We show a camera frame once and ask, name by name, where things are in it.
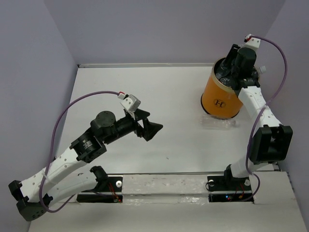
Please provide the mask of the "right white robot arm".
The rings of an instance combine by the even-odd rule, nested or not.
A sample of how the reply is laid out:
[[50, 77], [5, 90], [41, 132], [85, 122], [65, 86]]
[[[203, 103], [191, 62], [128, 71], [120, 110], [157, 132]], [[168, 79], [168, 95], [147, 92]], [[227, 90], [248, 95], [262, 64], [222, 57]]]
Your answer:
[[293, 135], [292, 128], [283, 125], [265, 101], [255, 61], [254, 49], [233, 44], [216, 71], [219, 79], [229, 80], [235, 95], [254, 120], [246, 155], [225, 170], [222, 184], [226, 189], [234, 189], [240, 179], [258, 169], [284, 160]]

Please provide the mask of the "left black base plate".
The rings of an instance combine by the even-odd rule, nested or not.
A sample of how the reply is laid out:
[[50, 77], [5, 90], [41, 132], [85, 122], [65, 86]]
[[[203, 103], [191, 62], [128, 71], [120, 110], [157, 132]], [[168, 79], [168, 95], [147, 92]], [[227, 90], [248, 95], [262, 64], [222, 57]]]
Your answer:
[[78, 203], [122, 203], [123, 176], [109, 175], [109, 182], [102, 188], [85, 190], [77, 194]]

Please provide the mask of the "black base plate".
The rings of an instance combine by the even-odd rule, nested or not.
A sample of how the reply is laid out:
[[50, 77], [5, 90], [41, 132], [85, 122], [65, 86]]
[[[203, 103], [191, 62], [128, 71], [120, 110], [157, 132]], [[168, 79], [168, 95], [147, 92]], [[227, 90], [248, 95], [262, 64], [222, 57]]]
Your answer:
[[85, 190], [77, 194], [78, 203], [122, 203], [123, 176], [109, 175], [109, 182], [102, 188]]
[[248, 177], [228, 182], [223, 175], [207, 177], [205, 185], [210, 203], [253, 202], [252, 187]]

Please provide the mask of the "orange cylindrical bin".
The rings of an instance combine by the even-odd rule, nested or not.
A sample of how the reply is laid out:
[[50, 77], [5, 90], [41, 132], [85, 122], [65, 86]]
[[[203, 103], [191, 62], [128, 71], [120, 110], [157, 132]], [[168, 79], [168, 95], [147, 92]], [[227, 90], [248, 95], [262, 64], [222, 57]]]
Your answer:
[[218, 59], [212, 66], [200, 103], [202, 109], [209, 115], [234, 118], [240, 112], [243, 103], [237, 98], [233, 89], [223, 85], [215, 76], [215, 69], [223, 60], [224, 58]]

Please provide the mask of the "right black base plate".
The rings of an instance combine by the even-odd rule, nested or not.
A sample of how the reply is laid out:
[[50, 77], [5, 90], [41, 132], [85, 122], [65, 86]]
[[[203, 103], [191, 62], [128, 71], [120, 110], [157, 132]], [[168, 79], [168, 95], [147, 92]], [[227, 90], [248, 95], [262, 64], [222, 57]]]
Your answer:
[[205, 185], [210, 203], [253, 202], [252, 187], [248, 177], [228, 182], [223, 175], [207, 177]]

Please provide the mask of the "clear bottle long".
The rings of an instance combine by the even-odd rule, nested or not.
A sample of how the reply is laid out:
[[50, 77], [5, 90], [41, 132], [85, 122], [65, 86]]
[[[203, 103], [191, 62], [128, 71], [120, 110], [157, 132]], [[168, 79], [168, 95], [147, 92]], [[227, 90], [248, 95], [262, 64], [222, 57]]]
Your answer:
[[267, 71], [266, 66], [254, 67], [252, 70], [252, 78], [260, 79], [261, 75]]

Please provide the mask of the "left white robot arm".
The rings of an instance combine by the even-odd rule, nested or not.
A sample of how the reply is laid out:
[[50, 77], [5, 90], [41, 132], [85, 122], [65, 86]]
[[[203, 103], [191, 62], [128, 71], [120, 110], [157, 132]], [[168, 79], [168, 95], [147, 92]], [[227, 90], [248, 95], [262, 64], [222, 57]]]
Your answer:
[[106, 145], [130, 133], [151, 140], [163, 125], [148, 120], [150, 113], [137, 109], [119, 120], [110, 111], [100, 112], [80, 137], [65, 152], [32, 177], [9, 184], [16, 199], [16, 207], [25, 221], [33, 221], [45, 214], [60, 200], [85, 190], [101, 191], [109, 185], [109, 178], [101, 166], [71, 176], [71, 173], [91, 163], [107, 151]]

